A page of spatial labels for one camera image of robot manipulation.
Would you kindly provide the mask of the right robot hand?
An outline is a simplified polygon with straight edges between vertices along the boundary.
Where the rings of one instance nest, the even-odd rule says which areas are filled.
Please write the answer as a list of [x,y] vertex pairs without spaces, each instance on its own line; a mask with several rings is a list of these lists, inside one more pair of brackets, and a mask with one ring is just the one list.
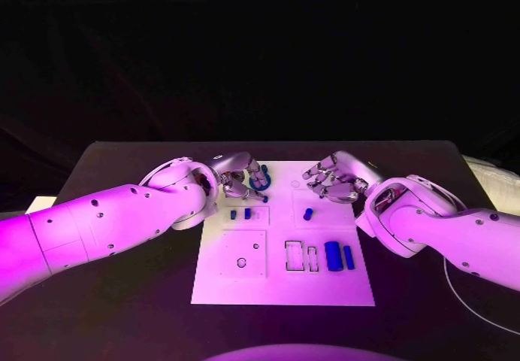
[[352,204],[385,181],[378,169],[344,150],[330,154],[304,173],[308,189],[333,203]]

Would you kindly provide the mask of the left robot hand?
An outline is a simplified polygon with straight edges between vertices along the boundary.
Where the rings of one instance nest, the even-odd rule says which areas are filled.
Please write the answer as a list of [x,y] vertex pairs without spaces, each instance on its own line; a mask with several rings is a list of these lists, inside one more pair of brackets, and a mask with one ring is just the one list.
[[252,155],[244,151],[221,154],[212,158],[208,167],[216,174],[216,181],[226,198],[268,201],[261,188],[268,186],[268,178]]

